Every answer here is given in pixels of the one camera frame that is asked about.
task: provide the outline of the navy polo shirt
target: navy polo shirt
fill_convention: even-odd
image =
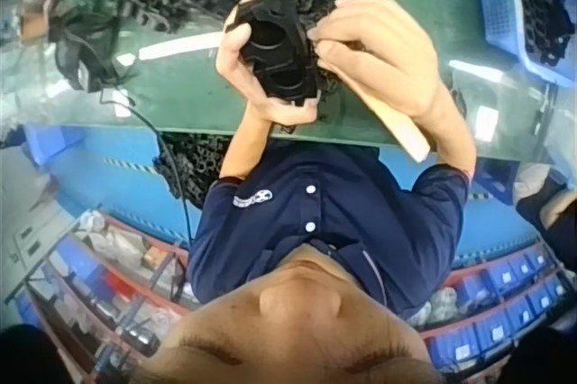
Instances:
[[[468,188],[448,165],[406,191],[373,149],[275,141],[245,181],[225,178],[208,192],[188,280],[207,303],[308,243],[408,318],[449,275]]]

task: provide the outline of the eye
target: eye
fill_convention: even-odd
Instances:
[[[409,356],[410,353],[403,347],[387,348],[385,350],[371,352],[369,354],[363,355],[353,364],[344,368],[344,371],[351,374],[363,373],[386,361],[396,359],[398,357]]]
[[[239,366],[243,364],[243,361],[238,357],[231,354],[222,346],[219,346],[215,343],[204,341],[197,337],[186,337],[180,341],[179,346],[186,346],[188,348],[194,348],[196,350],[200,350],[202,352],[207,353],[208,355],[212,355],[213,357],[217,358],[224,364],[228,364],[229,366]]]

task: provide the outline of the hand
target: hand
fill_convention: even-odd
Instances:
[[[319,66],[419,123],[432,111],[439,87],[435,47],[393,0],[338,0],[309,32]],[[360,41],[367,51],[344,43]]]
[[[237,7],[226,19],[224,27],[234,22]],[[312,123],[316,120],[317,99],[307,99],[303,106],[294,106],[289,102],[275,97],[267,97],[259,80],[241,61],[241,48],[251,38],[251,26],[248,23],[240,25],[226,33],[216,56],[216,70],[223,78],[243,94],[253,107],[253,111],[267,121],[286,126]]]

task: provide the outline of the floor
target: floor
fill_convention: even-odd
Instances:
[[[60,202],[65,208],[79,214],[87,207],[102,206],[166,241],[185,240],[181,203],[169,194],[164,178],[151,168],[158,154],[152,133],[125,128],[86,128],[84,133],[82,142],[46,165],[60,184]],[[429,158],[417,165],[395,147],[381,149],[380,160],[404,188],[410,188],[418,174],[435,162]],[[499,248],[516,248],[535,234],[512,207],[482,192],[473,184],[456,263]],[[191,205],[188,211],[194,236],[201,213]]]

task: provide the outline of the workbench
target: workbench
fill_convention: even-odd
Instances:
[[[86,0],[61,0],[59,9],[83,1]],[[484,40],[480,0],[397,1],[430,34],[438,49],[443,80],[452,81],[453,87],[463,94],[466,121],[477,137],[479,155],[545,160],[544,141],[554,110],[556,86],[529,74],[516,58],[492,48]],[[122,22],[114,56],[127,66],[121,62],[115,65],[121,75],[130,70],[123,88],[136,102],[136,109],[159,130],[234,132],[242,117],[244,100],[217,75],[217,49],[195,45],[196,40],[205,37],[190,39],[221,30],[221,23],[203,15],[174,34]],[[161,43],[167,41],[175,41],[177,45],[182,42],[187,51],[154,58],[162,52],[162,46],[167,46]],[[70,89],[56,69],[54,49],[45,40],[26,47],[3,47],[0,52],[3,117],[10,115],[22,123],[143,127],[134,116],[118,115],[112,106],[99,105],[99,94]],[[106,90],[104,98],[112,96],[112,90]],[[346,88],[324,96],[319,113],[320,119],[315,124],[300,126],[293,134],[277,130],[278,136],[397,145],[372,112]]]

